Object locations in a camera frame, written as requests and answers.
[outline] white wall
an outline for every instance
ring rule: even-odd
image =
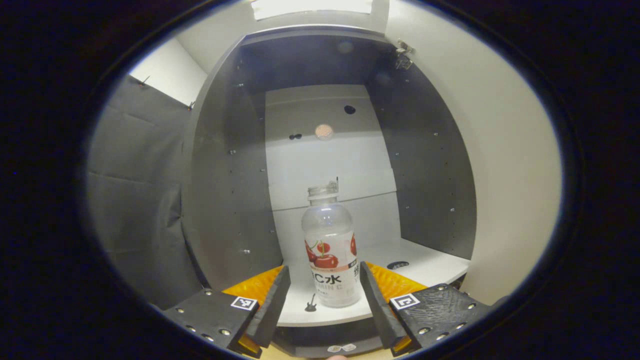
[[[463,290],[491,304],[524,280],[550,239],[561,196],[557,140],[536,94],[505,59],[418,6],[390,0],[385,35],[415,48],[410,58],[460,129],[477,197]]]
[[[161,92],[189,105],[198,97],[207,73],[193,60],[180,42],[172,38],[167,41],[129,73]]]
[[[388,0],[374,0],[371,14],[305,12],[256,21],[249,0],[219,6],[210,16],[186,29],[177,38],[207,73],[239,38],[256,31],[282,26],[338,24],[383,33],[387,25]]]

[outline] white shelf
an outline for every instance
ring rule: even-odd
[[[358,261],[368,261],[386,267],[394,261],[407,261],[408,266],[395,272],[426,286],[450,283],[467,272],[469,260],[430,249],[404,239],[392,240],[358,248]],[[369,303],[362,287],[360,300],[348,307],[332,309],[317,301],[316,311],[307,312],[307,302],[315,292],[306,256],[289,265],[291,287],[287,293],[278,326],[310,327],[334,325],[371,317]]]

